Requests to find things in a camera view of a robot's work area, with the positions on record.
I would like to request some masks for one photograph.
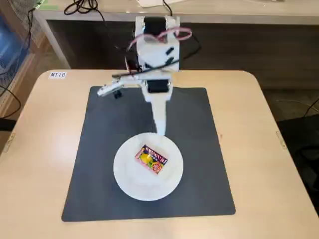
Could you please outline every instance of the black mat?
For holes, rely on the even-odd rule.
[[[184,171],[167,197],[142,202],[117,185],[113,161],[130,137],[154,132],[152,109],[138,88],[123,97],[90,90],[85,121],[62,220],[65,222],[215,216],[235,213],[206,89],[174,88],[166,135],[180,149]]]

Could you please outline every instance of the desk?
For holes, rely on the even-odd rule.
[[[54,36],[48,20],[101,21],[96,12],[66,16],[63,10],[72,0],[48,0],[34,15],[46,33],[56,54],[65,67],[70,65]],[[98,0],[99,10],[106,21],[135,21],[137,15],[167,15],[162,7],[142,8],[136,0]],[[186,0],[171,4],[181,22],[250,23],[250,24],[319,24],[319,1],[287,0],[260,3],[254,0]]]
[[[91,86],[115,71],[43,73],[0,157],[0,236],[10,239],[317,239],[311,204],[267,102],[242,71],[181,71],[179,87],[205,87],[236,214],[217,217],[64,223],[67,195]],[[153,226],[160,228],[154,234]]]

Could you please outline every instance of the black cable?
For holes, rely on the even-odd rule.
[[[167,4],[167,2],[165,0],[163,0],[164,5],[168,8],[169,10],[169,15],[173,16],[173,11],[171,10],[170,6]]]
[[[196,55],[200,50],[201,50],[201,45],[200,45],[200,42],[199,40],[197,39],[197,37],[194,35],[194,33],[192,34],[192,38],[196,41],[197,43],[197,48],[193,51],[191,51],[190,53],[188,53],[186,56],[183,57],[182,61]],[[167,67],[167,66],[170,66],[170,65],[173,65],[173,64],[176,64],[177,62],[181,62],[180,59],[178,60],[175,60],[175,61],[172,61],[171,63],[169,64],[164,64],[164,65],[160,65],[160,66],[156,66],[156,67],[151,67],[147,70],[143,70],[143,71],[137,71],[137,72],[130,72],[130,73],[124,73],[124,74],[117,74],[117,75],[112,75],[113,78],[121,78],[123,76],[136,76],[136,75],[140,75],[140,74],[144,74],[144,73],[147,73],[147,72],[150,72],[150,71],[154,71],[154,70],[158,70],[158,69],[162,69],[164,67]]]
[[[4,117],[1,117],[1,119],[6,119],[6,118],[9,118],[10,116],[14,115],[15,113],[17,113],[20,109],[21,109],[21,101],[19,100],[19,98],[11,91],[9,90],[8,88],[4,87],[4,86],[0,86],[0,88],[3,88],[4,91],[8,91],[15,99],[16,101],[18,102],[19,106],[18,108],[13,111],[12,113],[10,113],[9,115],[7,116],[4,116]]]
[[[308,112],[310,111],[310,109],[311,109],[318,101],[319,101],[319,98],[309,106],[309,108],[307,109],[307,111],[306,111],[306,113],[304,114],[303,118],[307,116],[307,114],[308,114]]]
[[[96,11],[98,12],[98,14],[101,16],[103,24],[106,28],[106,32],[108,35],[108,38],[110,40],[110,42],[112,42],[112,44],[114,45],[114,47],[118,50],[121,50],[123,52],[126,52],[126,47],[119,47],[116,44],[114,44],[114,41],[112,41],[111,35],[110,35],[110,31],[109,28],[107,26],[107,23],[105,21],[105,18],[103,17],[103,14],[100,12],[100,10],[98,9],[98,2],[97,0],[73,0],[73,3],[71,3],[69,6],[67,6],[64,10],[64,14],[65,15],[72,15],[76,12],[80,13],[80,14],[87,14],[91,11]]]

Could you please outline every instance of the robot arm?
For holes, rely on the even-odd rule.
[[[176,31],[169,29],[179,27],[179,18],[173,17],[141,17],[136,18],[136,41],[139,65],[142,71],[152,67],[169,64],[179,59],[179,40]],[[164,32],[161,41],[146,37],[158,36]],[[179,63],[167,67],[151,70],[143,74],[114,78],[111,85],[104,85],[98,91],[98,96],[105,96],[119,91],[124,85],[137,84],[141,87],[146,102],[151,103],[153,119],[157,133],[165,135],[166,130],[166,102],[170,100],[173,84],[171,74],[179,70]]]

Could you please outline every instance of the label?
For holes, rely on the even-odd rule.
[[[65,71],[51,71],[49,79],[65,79],[66,73]]]

